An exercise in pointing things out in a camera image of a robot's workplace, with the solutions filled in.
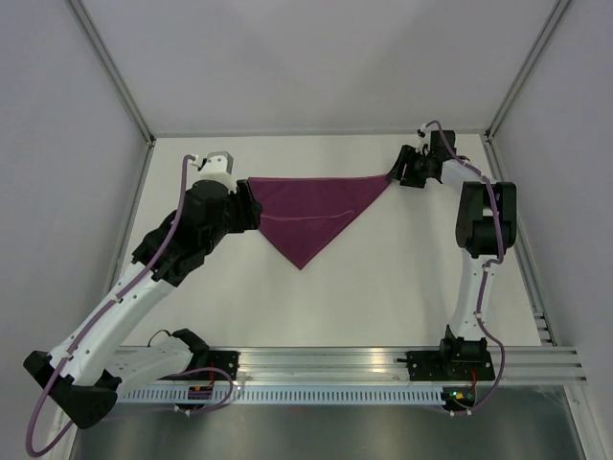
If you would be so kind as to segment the purple cloth napkin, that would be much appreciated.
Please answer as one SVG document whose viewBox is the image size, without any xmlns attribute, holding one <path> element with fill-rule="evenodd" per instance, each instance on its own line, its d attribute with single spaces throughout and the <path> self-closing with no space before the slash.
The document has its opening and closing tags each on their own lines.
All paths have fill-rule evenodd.
<svg viewBox="0 0 613 460">
<path fill-rule="evenodd" d="M 386 175 L 248 179 L 262 206 L 260 233 L 305 268 L 389 187 Z"/>
</svg>

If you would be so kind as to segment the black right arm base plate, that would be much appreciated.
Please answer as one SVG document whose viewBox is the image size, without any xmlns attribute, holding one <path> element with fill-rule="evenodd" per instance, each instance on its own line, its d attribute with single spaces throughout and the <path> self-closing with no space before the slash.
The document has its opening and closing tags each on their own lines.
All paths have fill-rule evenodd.
<svg viewBox="0 0 613 460">
<path fill-rule="evenodd" d="M 405 365 L 412 382 L 494 381 L 496 378 L 488 351 L 480 356 L 444 356 L 438 351 L 409 351 L 397 362 Z"/>
</svg>

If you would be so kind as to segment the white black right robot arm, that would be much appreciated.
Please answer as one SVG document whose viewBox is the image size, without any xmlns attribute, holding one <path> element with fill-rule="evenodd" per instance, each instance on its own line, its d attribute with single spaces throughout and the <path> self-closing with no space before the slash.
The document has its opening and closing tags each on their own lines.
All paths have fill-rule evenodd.
<svg viewBox="0 0 613 460">
<path fill-rule="evenodd" d="M 488 303 L 497 268 L 517 235 L 517 189 L 488 178 L 455 147 L 455 133 L 436 122 L 418 131 L 417 146 L 401 148 L 389 179 L 401 187 L 424 188 L 435 179 L 459 195 L 455 239 L 462 252 L 458 299 L 435 351 L 405 355 L 411 381 L 495 381 L 488 345 L 502 344 L 487 328 Z"/>
</svg>

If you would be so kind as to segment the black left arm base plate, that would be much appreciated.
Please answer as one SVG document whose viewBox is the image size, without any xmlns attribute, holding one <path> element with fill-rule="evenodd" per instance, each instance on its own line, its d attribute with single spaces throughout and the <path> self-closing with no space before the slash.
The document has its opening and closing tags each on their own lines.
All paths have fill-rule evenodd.
<svg viewBox="0 0 613 460">
<path fill-rule="evenodd" d="M 224 371 L 232 380 L 237 376 L 239 368 L 239 352 L 235 350 L 210 350 L 197 353 L 188 366 L 188 370 L 198 369 L 197 373 L 190 374 L 189 380 L 224 380 L 215 369 Z"/>
</svg>

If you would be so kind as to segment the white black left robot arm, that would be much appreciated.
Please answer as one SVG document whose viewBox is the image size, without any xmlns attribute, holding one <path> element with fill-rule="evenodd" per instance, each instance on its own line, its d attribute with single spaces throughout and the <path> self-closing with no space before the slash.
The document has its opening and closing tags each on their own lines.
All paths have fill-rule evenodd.
<svg viewBox="0 0 613 460">
<path fill-rule="evenodd" d="M 200 268 L 228 234 L 256 230 L 262 207 L 247 180 L 234 191 L 199 180 L 181 197 L 183 206 L 146 234 L 117 285 L 87 319 L 49 352 L 33 351 L 24 367 L 79 428 L 100 422 L 119 397 L 183 374 L 203 377 L 210 347 L 188 329 L 128 357 L 117 350 L 148 312 Z"/>
</svg>

